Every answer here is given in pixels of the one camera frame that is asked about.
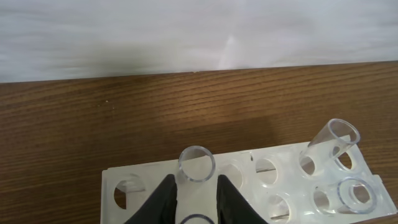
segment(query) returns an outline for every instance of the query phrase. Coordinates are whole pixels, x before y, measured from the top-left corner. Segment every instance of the brown wooden surface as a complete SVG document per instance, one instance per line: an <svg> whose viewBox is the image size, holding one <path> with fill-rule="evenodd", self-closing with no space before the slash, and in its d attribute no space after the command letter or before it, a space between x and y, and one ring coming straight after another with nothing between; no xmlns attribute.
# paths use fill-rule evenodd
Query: brown wooden surface
<svg viewBox="0 0 398 224"><path fill-rule="evenodd" d="M0 223L99 223L104 169L310 141L331 118L398 204L398 62L2 84Z"/></svg>

